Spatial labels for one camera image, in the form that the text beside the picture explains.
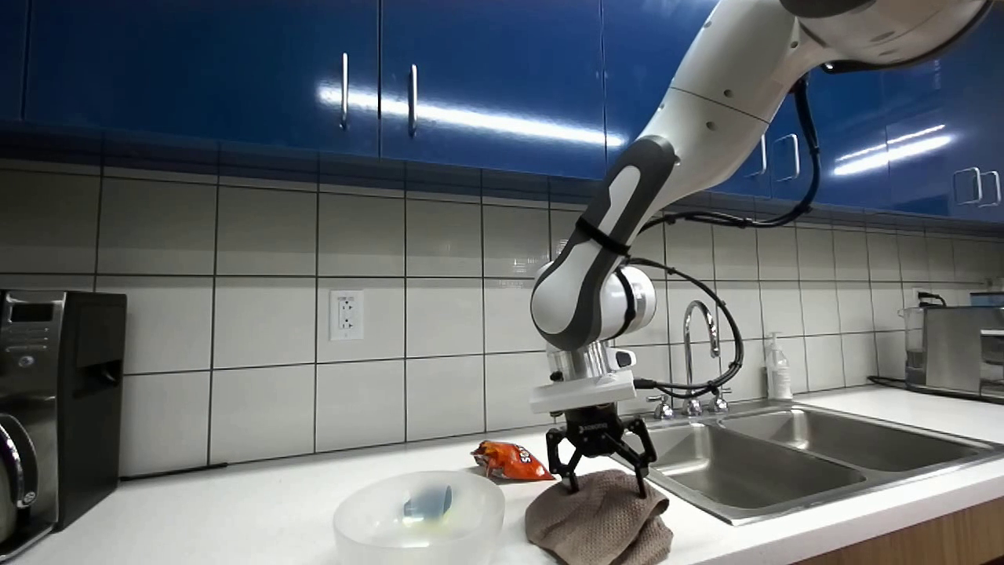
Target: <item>stainless steel appliance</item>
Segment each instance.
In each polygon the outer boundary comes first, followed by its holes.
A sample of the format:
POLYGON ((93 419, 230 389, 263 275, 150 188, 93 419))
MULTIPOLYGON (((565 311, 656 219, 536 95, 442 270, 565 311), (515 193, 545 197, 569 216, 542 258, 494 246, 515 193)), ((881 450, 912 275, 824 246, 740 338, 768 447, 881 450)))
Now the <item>stainless steel appliance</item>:
POLYGON ((1002 369, 1002 307, 925 307, 924 311, 924 389, 954 396, 998 396, 1002 369))
POLYGON ((127 297, 0 292, 0 563, 118 484, 127 297))

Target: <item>electrical outlet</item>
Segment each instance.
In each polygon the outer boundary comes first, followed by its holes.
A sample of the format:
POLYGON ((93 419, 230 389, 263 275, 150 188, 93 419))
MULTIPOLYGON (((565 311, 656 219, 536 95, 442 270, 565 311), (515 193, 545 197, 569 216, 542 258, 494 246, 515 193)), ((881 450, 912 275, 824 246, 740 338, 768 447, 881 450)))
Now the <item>electrical outlet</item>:
POLYGON ((356 341, 368 337, 365 292, 334 292, 334 341, 356 341))

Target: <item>cable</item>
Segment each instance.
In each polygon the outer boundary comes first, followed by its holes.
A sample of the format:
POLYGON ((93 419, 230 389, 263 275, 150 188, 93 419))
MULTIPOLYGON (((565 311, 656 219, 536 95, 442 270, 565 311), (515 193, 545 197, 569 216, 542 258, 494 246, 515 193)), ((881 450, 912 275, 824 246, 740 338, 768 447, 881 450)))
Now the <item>cable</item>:
POLYGON ((812 106, 811 106, 811 82, 799 80, 792 89, 792 97, 795 97, 798 122, 799 122, 805 146, 811 146, 812 178, 811 178, 805 195, 788 213, 773 216, 773 219, 757 219, 757 216, 737 216, 737 213, 721 213, 721 211, 668 211, 668 213, 660 213, 656 219, 651 219, 641 231, 647 231, 660 224, 677 224, 677 219, 734 225, 734 230, 777 230, 777 225, 788 225, 798 216, 811 213, 812 200, 820 195, 820 136, 817 136, 817 120, 812 120, 812 106))
POLYGON ((720 297, 720 292, 713 292, 713 287, 707 287, 703 279, 677 270, 677 268, 668 268, 668 264, 660 264, 660 261, 647 261, 647 258, 627 258, 624 264, 641 264, 641 268, 653 268, 653 270, 663 270, 668 275, 682 275, 688 279, 689 287, 697 287, 700 292, 707 292, 716 307, 725 313, 729 320, 729 329, 731 329, 731 338, 734 338, 734 354, 731 354, 731 365, 725 369, 721 377, 703 384, 703 385, 677 385, 677 384, 660 384, 660 381, 633 381, 638 389, 660 389, 670 400, 697 400, 697 396, 707 396, 707 392, 720 392, 729 381, 734 381, 740 371, 744 371, 744 358, 747 358, 747 348, 744 348, 744 332, 737 328, 737 320, 731 316, 729 306, 720 297))

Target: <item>white tile wall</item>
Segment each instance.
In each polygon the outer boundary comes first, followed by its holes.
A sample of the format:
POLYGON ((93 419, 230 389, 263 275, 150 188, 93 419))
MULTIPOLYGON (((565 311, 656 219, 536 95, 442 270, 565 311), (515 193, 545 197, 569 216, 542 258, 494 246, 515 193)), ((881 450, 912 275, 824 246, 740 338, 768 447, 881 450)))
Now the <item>white tile wall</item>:
POLYGON ((0 273, 93 273, 98 175, 0 170, 0 273))
POLYGON ((319 279, 316 360, 404 358, 404 284, 402 279, 319 279), (335 296, 358 297, 362 328, 335 332, 335 296))
POLYGON ((212 374, 210 463, 315 453, 315 365, 212 374))
MULTIPOLYGON (((124 468, 160 475, 542 424, 526 407, 550 371, 526 301, 578 213, 0 163, 0 287, 129 296, 124 468), (334 292, 362 297, 358 332, 334 332, 334 292)), ((918 289, 964 306, 1004 275, 1002 238, 905 230, 682 224, 641 236, 633 253, 703 275, 737 313, 747 365, 729 400, 764 396, 768 332, 795 389, 897 377, 918 289)), ((703 292, 653 279, 656 325, 618 347, 638 353, 638 374, 682 384, 683 307, 703 292)), ((695 328, 700 377, 731 358, 720 328, 721 358, 695 328)))
POLYGON ((127 374, 208 371, 212 279, 100 275, 127 296, 127 374))
POLYGON ((212 273, 216 188, 107 178, 100 273, 212 273))
POLYGON ((407 439, 435 439, 482 430, 482 360, 407 360, 407 439))
POLYGON ((221 279, 216 369, 315 360, 315 279, 221 279))
POLYGON ((550 258, 545 207, 482 207, 482 273, 532 279, 550 258))
POLYGON ((404 275, 404 200, 319 195, 319 275, 404 275))
POLYGON ((481 354, 481 279, 407 279, 407 354, 481 354))
POLYGON ((550 415, 530 410, 532 389, 545 385, 545 377, 542 353, 485 354, 485 430, 550 424, 550 415))
POLYGON ((216 273, 315 275, 316 195, 221 193, 216 273))
POLYGON ((481 207, 411 197, 407 275, 481 275, 481 207))
POLYGON ((316 365, 316 453, 404 443, 404 365, 316 365))
POLYGON ((210 463, 210 374, 129 377, 124 384, 124 475, 210 463))

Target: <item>faucet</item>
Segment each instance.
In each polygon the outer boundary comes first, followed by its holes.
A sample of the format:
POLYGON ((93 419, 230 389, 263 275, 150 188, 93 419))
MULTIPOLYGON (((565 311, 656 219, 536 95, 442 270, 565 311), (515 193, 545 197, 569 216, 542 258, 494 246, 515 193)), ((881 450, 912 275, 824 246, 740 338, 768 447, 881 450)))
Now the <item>faucet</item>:
POLYGON ((695 338, 689 338, 689 316, 695 316, 695 311, 700 311, 700 313, 703 313, 703 325, 709 328, 713 358, 721 354, 720 325, 716 325, 716 316, 713 316, 713 307, 703 306, 703 301, 689 301, 689 306, 688 306, 688 313, 683 313, 688 385, 695 385, 695 348, 689 348, 689 347, 695 347, 695 338))

